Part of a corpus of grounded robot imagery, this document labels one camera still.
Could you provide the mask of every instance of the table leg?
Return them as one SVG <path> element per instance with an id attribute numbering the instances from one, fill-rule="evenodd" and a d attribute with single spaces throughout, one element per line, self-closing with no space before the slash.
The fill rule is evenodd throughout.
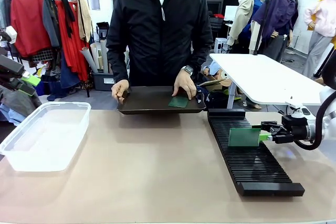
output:
<path id="1" fill-rule="evenodd" d="M 233 108 L 233 102 L 235 101 L 235 96 L 236 96 L 236 87 L 237 85 L 234 82 L 232 82 L 232 84 L 229 87 L 229 100 L 227 102 L 228 109 Z"/>

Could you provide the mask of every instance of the wristwatch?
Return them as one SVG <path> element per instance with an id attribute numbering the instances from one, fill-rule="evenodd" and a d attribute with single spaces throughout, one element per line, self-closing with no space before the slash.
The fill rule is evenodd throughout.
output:
<path id="1" fill-rule="evenodd" d="M 182 69 L 183 69 L 184 71 L 186 71 L 188 74 L 190 74 L 190 76 L 193 75 L 193 71 L 194 71 L 194 69 L 193 69 L 192 67 L 190 67 L 190 66 L 185 66 L 185 67 L 183 67 Z"/>

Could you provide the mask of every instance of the pink sweater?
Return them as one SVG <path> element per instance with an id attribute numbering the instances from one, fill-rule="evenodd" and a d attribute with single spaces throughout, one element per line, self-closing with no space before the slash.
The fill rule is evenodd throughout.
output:
<path id="1" fill-rule="evenodd" d="M 311 19 L 313 14 L 316 14 L 315 31 L 325 37 L 335 37 L 336 0 L 323 0 L 306 9 L 304 22 L 307 25 L 313 21 Z"/>

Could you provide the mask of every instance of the purple jacket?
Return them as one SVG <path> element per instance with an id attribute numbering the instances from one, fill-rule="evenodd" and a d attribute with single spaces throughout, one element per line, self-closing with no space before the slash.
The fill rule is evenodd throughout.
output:
<path id="1" fill-rule="evenodd" d="M 266 4 L 263 4 L 252 17 L 252 20 L 261 24 L 265 16 L 265 11 Z M 291 19 L 295 14 L 295 11 L 294 0 L 271 0 L 265 26 L 262 31 L 262 37 L 264 39 L 268 39 L 274 31 L 279 28 L 283 28 L 288 23 L 290 29 L 293 29 Z"/>

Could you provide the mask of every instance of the red object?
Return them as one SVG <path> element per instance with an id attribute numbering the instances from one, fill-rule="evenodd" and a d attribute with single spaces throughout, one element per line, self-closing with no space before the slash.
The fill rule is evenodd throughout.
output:
<path id="1" fill-rule="evenodd" d="M 66 14 L 65 8 L 62 1 L 55 1 L 58 10 L 58 20 L 59 20 L 59 29 L 61 33 L 62 46 L 64 50 L 64 56 L 67 62 L 68 67 L 72 72 L 78 73 L 78 77 L 81 81 L 88 80 L 88 63 L 81 54 L 83 47 L 88 47 L 89 44 L 84 42 L 79 37 L 79 28 L 78 28 L 78 15 L 77 15 L 77 3 L 69 2 L 72 12 L 74 13 L 75 20 L 74 22 L 69 21 L 70 27 L 72 29 L 71 38 L 69 38 L 66 27 Z"/>
<path id="2" fill-rule="evenodd" d="M 12 0 L 10 24 L 17 31 L 15 47 L 22 57 L 51 47 L 43 25 L 43 1 Z"/>
<path id="3" fill-rule="evenodd" d="M 223 14 L 214 14 L 214 17 L 215 18 L 224 18 L 224 15 Z"/>

